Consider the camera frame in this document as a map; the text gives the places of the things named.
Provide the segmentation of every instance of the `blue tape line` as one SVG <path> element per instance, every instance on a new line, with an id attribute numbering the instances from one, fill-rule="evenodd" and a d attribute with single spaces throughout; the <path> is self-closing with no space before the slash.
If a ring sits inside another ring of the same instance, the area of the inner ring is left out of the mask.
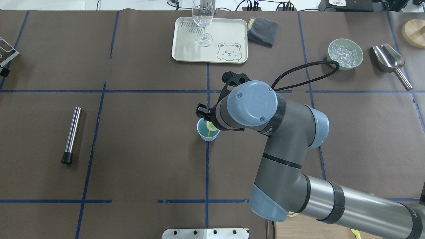
<path id="1" fill-rule="evenodd" d="M 158 200 L 158 203 L 205 203 L 205 199 L 167 199 Z M 208 199 L 209 203 L 243 203 L 249 199 Z"/>
<path id="2" fill-rule="evenodd" d="M 84 203 L 112 203 L 112 200 L 85 200 Z"/>
<path id="3" fill-rule="evenodd" d="M 106 90 L 106 93 L 207 93 L 206 90 Z"/>
<path id="4" fill-rule="evenodd" d="M 0 203 L 81 203 L 81 200 L 67 200 L 67 199 L 0 199 Z"/>
<path id="5" fill-rule="evenodd" d="M 387 11 L 387 18 L 388 18 L 388 24 L 389 24 L 390 30 L 391 30 L 391 35 L 393 36 L 394 44 L 396 46 L 397 51 L 401 54 L 400 48 L 398 47 L 398 44 L 397 44 L 396 36 L 394 34 L 393 24 L 391 22 L 389 11 Z M 409 74 L 407 73 L 407 70 L 406 70 L 406 67 L 405 66 L 403 66 L 403 70 L 404 70 L 404 72 L 406 74 L 406 78 L 407 78 L 408 82 L 410 82 Z M 419 117 L 419 121 L 421 122 L 422 130 L 425 133 L 425 124 L 424 124 L 424 120 L 423 120 L 423 117 L 422 117 L 421 110 L 419 109 L 418 101 L 416 100 L 415 92 L 414 91 L 413 92 L 411 91 L 410 93 L 412 94 L 412 98 L 413 98 L 413 101 L 415 103 L 416 112 L 418 113 L 418 117 Z"/>
<path id="6" fill-rule="evenodd" d="M 249 199 L 210 199 L 210 203 L 243 203 L 249 202 Z"/>
<path id="7" fill-rule="evenodd" d="M 0 199 L 0 203 L 81 203 L 74 199 Z M 85 203 L 112 203 L 112 200 L 86 200 Z"/>
<path id="8" fill-rule="evenodd" d="M 395 202 L 419 202 L 419 198 L 387 198 Z"/>
<path id="9" fill-rule="evenodd" d="M 1 90 L 4 93 L 102 93 L 101 90 Z"/>
<path id="10" fill-rule="evenodd" d="M 158 200 L 158 203 L 205 203 L 205 199 L 167 199 Z"/>
<path id="11" fill-rule="evenodd" d="M 307 91 L 306 93 L 397 93 L 397 94 L 403 94 L 403 93 L 410 93 L 409 91 Z"/>
<path id="12" fill-rule="evenodd" d="M 207 142 L 207 153 L 205 163 L 205 228 L 209 227 L 209 184 L 210 184 L 210 142 Z"/>
<path id="13" fill-rule="evenodd" d="M 207 63 L 207 107 L 210 107 L 210 63 Z"/>
<path id="14" fill-rule="evenodd" d="M 207 107 L 210 108 L 210 63 L 207 63 Z M 205 154 L 205 228 L 209 223 L 209 184 L 210 184 L 210 142 L 207 142 L 207 150 Z"/>
<path id="15" fill-rule="evenodd" d="M 303 27 L 301 25 L 301 15 L 300 12 L 297 12 L 298 14 L 298 25 L 300 26 L 300 35 L 301 35 L 301 44 L 303 45 L 303 54 L 304 54 L 304 63 L 307 64 L 307 53 L 306 53 L 306 46 L 304 44 L 304 35 L 303 35 Z M 307 74 L 307 79 L 310 80 L 310 74 L 309 71 L 306 67 L 306 74 Z M 313 98 L 313 89 L 312 89 L 312 85 L 311 83 L 309 83 L 309 91 L 308 91 L 309 95 L 310 95 L 310 103 L 312 105 L 312 108 L 315 108 L 315 103 L 314 103 L 314 98 Z M 325 163 L 323 160 L 323 153 L 322 153 L 322 147 L 319 146 L 319 154 L 320 154 L 320 167 L 322 170 L 322 178 L 324 180 L 326 180 L 326 170 L 325 170 Z"/>
<path id="16" fill-rule="evenodd" d="M 304 34 L 303 34 L 303 27 L 301 25 L 301 15 L 300 15 L 299 11 L 297 12 L 297 14 L 298 14 L 298 25 L 300 27 L 301 44 L 303 46 L 304 64 L 307 64 L 307 53 L 306 53 L 306 46 L 304 44 Z M 310 73 L 309 73 L 309 70 L 307 69 L 307 67 L 305 67 L 305 70 L 306 70 L 307 79 L 310 80 Z M 309 91 L 308 92 L 310 94 L 310 103 L 312 105 L 312 108 L 315 108 L 311 83 L 309 83 Z"/>
<path id="17" fill-rule="evenodd" d="M 326 180 L 325 162 L 323 161 L 322 146 L 319 146 L 319 153 L 320 153 L 320 165 L 322 168 L 322 178 L 323 180 Z"/>
<path id="18" fill-rule="evenodd" d="M 27 21 L 27 19 L 28 19 L 28 15 L 29 15 L 29 11 L 27 11 L 27 13 L 25 14 L 25 18 L 24 18 L 24 21 L 22 22 L 22 26 L 21 26 L 21 30 L 19 31 L 19 34 L 18 34 L 18 38 L 16 39 L 16 42 L 15 42 L 15 45 L 14 45 L 14 47 L 13 48 L 15 48 L 15 50 L 17 49 L 17 47 L 18 47 L 18 42 L 19 42 L 19 39 L 21 39 L 21 35 L 22 35 L 22 32 L 23 32 L 23 30 L 24 30 L 24 27 L 25 27 L 25 23 L 26 23 L 26 21 Z M 10 64 L 12 63 L 12 61 L 9 61 L 9 63 L 7 64 L 7 69 L 9 69 L 9 67 L 10 67 Z M 4 84 L 4 81 L 6 80 L 6 77 L 3 77 L 2 78 L 2 80 L 1 80 L 1 83 L 0 83 L 0 91 L 1 91 L 1 89 L 3 88 L 3 84 Z"/>
<path id="19" fill-rule="evenodd" d="M 79 231 L 80 231 L 80 228 L 81 228 L 81 221 L 82 221 L 82 214 L 84 212 L 84 205 L 85 205 L 85 203 L 81 203 L 80 214 L 78 216 L 77 231 L 75 233 L 75 239 L 78 239 L 78 237 L 79 237 Z"/>
<path id="20" fill-rule="evenodd" d="M 115 41 L 116 26 L 118 24 L 118 16 L 119 16 L 119 11 L 116 11 L 115 26 L 113 27 L 112 41 L 110 43 L 111 49 L 110 49 L 110 53 L 109 53 L 109 59 L 112 58 L 113 43 Z"/>
<path id="21" fill-rule="evenodd" d="M 91 164 L 93 162 L 94 146 L 96 144 L 97 132 L 98 132 L 98 129 L 99 129 L 100 114 L 102 112 L 103 99 L 105 97 L 105 89 L 106 89 L 106 82 L 103 85 L 102 96 L 100 97 L 100 105 L 99 105 L 99 111 L 97 113 L 96 129 L 94 131 L 93 143 L 91 145 L 90 160 L 88 161 L 87 175 L 85 177 L 84 191 L 83 191 L 83 194 L 82 194 L 82 202 L 81 202 L 80 214 L 79 214 L 79 217 L 78 217 L 78 225 L 77 225 L 77 231 L 75 233 L 75 239 L 78 239 L 79 231 L 80 231 L 80 228 L 81 228 L 81 221 L 82 221 L 82 216 L 83 216 L 83 213 L 84 213 L 85 198 L 86 198 L 86 195 L 87 195 L 88 182 L 89 182 L 89 179 L 90 179 Z"/>

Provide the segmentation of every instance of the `yellow object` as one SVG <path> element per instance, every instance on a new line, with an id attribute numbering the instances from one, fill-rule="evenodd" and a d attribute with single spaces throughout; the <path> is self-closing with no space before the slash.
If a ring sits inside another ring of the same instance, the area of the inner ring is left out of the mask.
<path id="1" fill-rule="evenodd" d="M 296 215 L 298 215 L 298 213 L 289 212 L 288 217 L 294 217 Z"/>
<path id="2" fill-rule="evenodd" d="M 210 131 L 217 131 L 218 129 L 213 125 L 213 123 L 211 123 L 210 121 L 207 121 L 207 129 Z"/>
<path id="3" fill-rule="evenodd" d="M 248 23 L 248 30 L 251 29 L 252 24 L 254 23 L 255 18 L 251 18 Z"/>
<path id="4" fill-rule="evenodd" d="M 360 237 L 360 232 L 359 231 L 357 231 L 357 230 L 354 230 L 354 229 L 351 229 L 351 231 L 354 233 L 354 235 L 356 236 L 356 239 L 362 239 L 361 237 Z"/>

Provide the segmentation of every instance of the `robotic arm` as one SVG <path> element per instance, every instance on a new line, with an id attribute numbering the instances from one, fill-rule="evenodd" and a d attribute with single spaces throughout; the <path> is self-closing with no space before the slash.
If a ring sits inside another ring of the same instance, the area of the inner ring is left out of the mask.
<path id="1" fill-rule="evenodd" d="M 222 131 L 250 128 L 268 136 L 249 200 L 256 214 L 282 222 L 292 211 L 388 239 L 425 239 L 425 185 L 419 204 L 404 205 L 302 174 L 307 148 L 328 135 L 326 115 L 245 74 L 228 71 L 222 80 L 218 103 L 199 104 L 196 114 Z"/>

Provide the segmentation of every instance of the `glass base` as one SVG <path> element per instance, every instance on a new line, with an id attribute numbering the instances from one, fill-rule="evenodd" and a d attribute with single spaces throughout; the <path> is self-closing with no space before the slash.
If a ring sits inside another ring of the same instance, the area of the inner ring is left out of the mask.
<path id="1" fill-rule="evenodd" d="M 211 43 L 213 42 L 213 38 L 208 33 L 205 33 L 205 36 L 204 36 L 204 34 L 201 33 L 198 36 L 196 36 L 195 42 L 200 47 L 206 47 L 206 46 L 211 45 Z"/>

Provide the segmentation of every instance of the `wine glass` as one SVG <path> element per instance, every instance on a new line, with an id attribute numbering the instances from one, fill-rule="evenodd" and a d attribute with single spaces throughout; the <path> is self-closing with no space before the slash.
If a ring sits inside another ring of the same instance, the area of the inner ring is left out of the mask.
<path id="1" fill-rule="evenodd" d="M 205 27 L 208 26 L 214 18 L 212 0 L 193 0 L 192 17 L 193 21 L 203 28 L 202 33 L 195 38 L 196 44 L 201 47 L 211 45 L 213 38 L 210 34 L 205 33 Z"/>

